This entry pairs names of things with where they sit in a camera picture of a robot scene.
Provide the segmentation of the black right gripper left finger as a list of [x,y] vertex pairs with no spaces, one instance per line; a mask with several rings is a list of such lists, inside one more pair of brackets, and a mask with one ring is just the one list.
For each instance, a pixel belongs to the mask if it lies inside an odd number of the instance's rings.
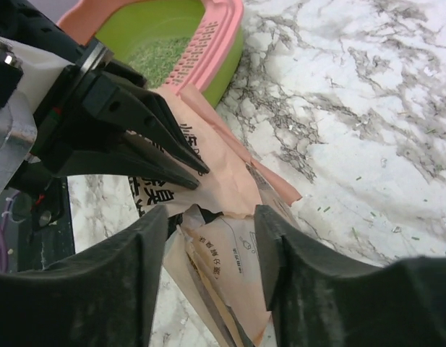
[[0,346],[147,346],[167,237],[157,206],[44,270],[0,274]]

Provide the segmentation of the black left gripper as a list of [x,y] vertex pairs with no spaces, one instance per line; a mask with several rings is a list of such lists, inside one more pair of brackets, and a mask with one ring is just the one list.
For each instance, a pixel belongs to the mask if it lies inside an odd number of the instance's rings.
[[210,169],[193,151],[159,94],[143,89],[143,77],[114,62],[84,72],[62,70],[36,111],[32,149],[56,177],[106,174],[138,176],[194,190],[190,172],[131,130],[160,145],[201,173]]

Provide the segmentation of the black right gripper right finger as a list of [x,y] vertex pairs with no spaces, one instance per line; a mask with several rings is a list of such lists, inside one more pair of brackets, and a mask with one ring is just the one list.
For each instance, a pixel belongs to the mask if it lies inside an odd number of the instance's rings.
[[254,227],[279,346],[446,346],[446,257],[368,265],[266,205]]

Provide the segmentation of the peach cat litter bag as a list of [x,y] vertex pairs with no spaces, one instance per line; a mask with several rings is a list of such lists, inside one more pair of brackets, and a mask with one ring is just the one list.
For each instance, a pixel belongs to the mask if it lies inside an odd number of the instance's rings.
[[172,235],[163,264],[220,346],[258,346],[267,310],[254,211],[272,207],[289,223],[300,199],[287,181],[254,159],[193,86],[180,93],[158,88],[185,139],[210,168],[188,190],[140,177],[129,180],[137,210],[163,205]]

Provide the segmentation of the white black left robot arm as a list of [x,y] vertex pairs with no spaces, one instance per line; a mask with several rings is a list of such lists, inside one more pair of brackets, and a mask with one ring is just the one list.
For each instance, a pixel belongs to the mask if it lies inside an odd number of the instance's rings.
[[138,176],[195,189],[209,168],[186,141],[165,99],[96,39],[80,45],[28,1],[0,1],[0,38],[63,59],[55,79],[30,79],[38,136],[9,186],[31,195],[55,178]]

